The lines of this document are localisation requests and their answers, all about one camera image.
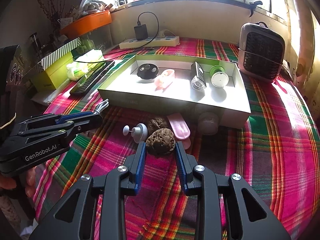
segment white container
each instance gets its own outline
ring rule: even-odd
[[[198,62],[204,70],[206,88],[192,88],[191,65]],[[175,79],[166,89],[158,89],[153,80],[142,80],[137,69],[155,64],[159,73],[174,69]],[[210,69],[220,65],[229,76],[228,84],[217,88],[211,83]],[[213,112],[219,125],[241,129],[251,114],[247,93],[236,64],[214,59],[176,55],[136,55],[121,66],[98,88],[103,99],[115,106],[148,111],[159,115],[181,113],[185,120],[198,121],[200,114]]]
[[[218,132],[219,117],[212,112],[204,112],[198,119],[198,132],[204,135],[214,135]]]

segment striped box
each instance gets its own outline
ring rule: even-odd
[[[44,57],[35,67],[34,70],[41,73],[55,63],[59,58],[66,55],[68,52],[72,51],[76,47],[81,45],[80,38],[70,41],[66,45],[63,45],[61,48],[57,49],[55,52],[52,52],[50,55]]]

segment orange tray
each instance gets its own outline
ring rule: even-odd
[[[109,11],[94,13],[69,24],[60,30],[60,34],[66,35],[70,40],[74,40],[85,33],[93,31],[103,25],[110,24],[111,22],[112,19]]]

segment walnut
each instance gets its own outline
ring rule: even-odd
[[[148,123],[148,134],[151,135],[162,128],[169,128],[167,121],[162,117],[153,118]]]
[[[148,153],[154,156],[170,155],[175,144],[174,134],[168,128],[156,130],[146,141]]]

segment portable fan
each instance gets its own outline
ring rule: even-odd
[[[267,26],[246,23],[240,33],[239,69],[249,76],[273,83],[281,70],[284,49],[284,39],[278,33]]]

